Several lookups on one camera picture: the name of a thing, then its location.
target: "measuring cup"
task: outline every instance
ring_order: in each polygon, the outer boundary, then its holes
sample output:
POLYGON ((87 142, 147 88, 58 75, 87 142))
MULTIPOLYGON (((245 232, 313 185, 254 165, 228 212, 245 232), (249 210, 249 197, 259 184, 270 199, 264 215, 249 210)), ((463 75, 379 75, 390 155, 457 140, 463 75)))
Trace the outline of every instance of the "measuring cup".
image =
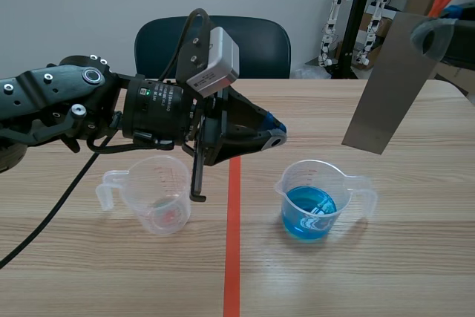
POLYGON ((125 204, 150 233, 171 234, 186 224, 191 214, 190 174, 171 156, 139 161, 126 171, 108 171, 96 194, 102 210, 114 207, 112 189, 119 189, 125 204))
POLYGON ((289 166, 275 185, 282 195, 282 221, 303 239, 325 236, 353 196, 364 199, 363 216, 371 216, 378 195, 365 176, 348 176, 330 163, 303 160, 289 166))

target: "measuring cup with blue liquid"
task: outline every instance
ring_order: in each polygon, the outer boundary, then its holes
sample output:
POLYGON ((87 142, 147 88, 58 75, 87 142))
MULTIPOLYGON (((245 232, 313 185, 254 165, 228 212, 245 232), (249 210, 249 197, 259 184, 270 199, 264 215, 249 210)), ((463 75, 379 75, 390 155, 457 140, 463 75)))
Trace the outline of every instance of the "measuring cup with blue liquid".
POLYGON ((289 166, 275 185, 282 196, 282 221, 301 239, 319 239, 332 228, 354 196, 362 197, 364 217, 371 216, 378 203, 371 180, 349 176, 330 163, 303 160, 289 166))

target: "black office chair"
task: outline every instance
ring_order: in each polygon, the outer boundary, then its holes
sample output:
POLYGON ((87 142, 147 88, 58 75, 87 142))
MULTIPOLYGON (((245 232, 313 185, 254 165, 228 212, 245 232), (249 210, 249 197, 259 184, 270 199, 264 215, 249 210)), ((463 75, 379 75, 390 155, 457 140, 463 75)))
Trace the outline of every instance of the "black office chair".
MULTIPOLYGON (((210 16, 239 46, 239 78, 289 78, 290 40, 283 27, 264 19, 241 16, 210 16)), ((158 78, 177 46, 186 16, 151 21, 135 39, 137 73, 158 78)), ((186 41, 197 34, 201 20, 190 27, 186 41)), ((175 68, 168 76, 175 77, 175 68)))

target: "cup rim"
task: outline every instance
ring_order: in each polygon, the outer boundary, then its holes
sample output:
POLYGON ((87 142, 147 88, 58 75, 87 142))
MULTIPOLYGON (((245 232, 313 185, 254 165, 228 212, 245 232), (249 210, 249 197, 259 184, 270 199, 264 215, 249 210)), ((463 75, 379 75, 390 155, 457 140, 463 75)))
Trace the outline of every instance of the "cup rim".
POLYGON ((298 165, 299 163, 308 163, 308 162, 313 162, 313 163, 323 163, 324 165, 326 166, 329 166, 331 167, 332 169, 335 169, 336 171, 338 171, 338 173, 342 174, 343 176, 345 177, 349 177, 348 175, 346 175, 345 173, 343 173, 342 170, 340 170, 338 167, 336 167, 335 165, 332 165, 331 163, 326 163, 325 161, 320 161, 320 160, 300 160, 300 161, 297 161, 296 163, 293 163, 292 165, 288 166, 285 170, 284 170, 284 173, 282 174, 281 176, 281 179, 276 183, 275 185, 275 191, 277 191, 279 194, 283 195, 286 199, 286 201, 292 206, 294 207, 295 209, 297 209, 299 212, 301 213, 304 213, 305 215, 309 215, 310 217, 315 217, 315 218, 331 218, 335 215, 340 215, 341 212, 343 212, 347 207, 348 205, 350 204, 351 202, 351 198, 352 198, 352 194, 350 194, 350 198, 348 198, 348 202, 343 206, 341 207, 339 210, 337 210, 336 212, 333 212, 333 213, 330 213, 329 215, 315 215, 313 213, 310 213, 308 211, 305 211, 303 210, 302 208, 300 208, 299 206, 297 206, 295 203, 293 203, 290 199, 289 199, 289 196, 287 196, 287 193, 285 193, 281 187, 278 187, 279 183, 282 184, 282 180, 285 176, 285 174, 287 173, 287 171, 292 168, 293 166, 295 165, 298 165))

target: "wooden table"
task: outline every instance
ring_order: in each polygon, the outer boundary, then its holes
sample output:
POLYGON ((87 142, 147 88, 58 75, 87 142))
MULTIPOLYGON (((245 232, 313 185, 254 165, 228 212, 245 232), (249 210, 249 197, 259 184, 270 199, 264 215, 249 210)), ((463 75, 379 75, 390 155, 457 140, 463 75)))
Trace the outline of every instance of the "wooden table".
MULTIPOLYGON (((364 85, 236 84, 289 129, 285 146, 242 158, 242 316, 475 313, 475 108, 455 87, 430 81, 377 156, 340 145, 364 85), (290 238, 272 187, 307 158, 371 176, 376 216, 365 223, 349 209, 325 240, 290 238)), ((102 173, 150 154, 99 158, 49 227, 0 272, 0 316, 223 315, 227 163, 206 168, 209 200, 193 204, 175 235, 148 234, 122 203, 100 210, 102 173)), ((182 151, 173 155, 191 167, 182 151)), ((0 255, 48 213, 89 156, 52 143, 0 176, 0 255)))

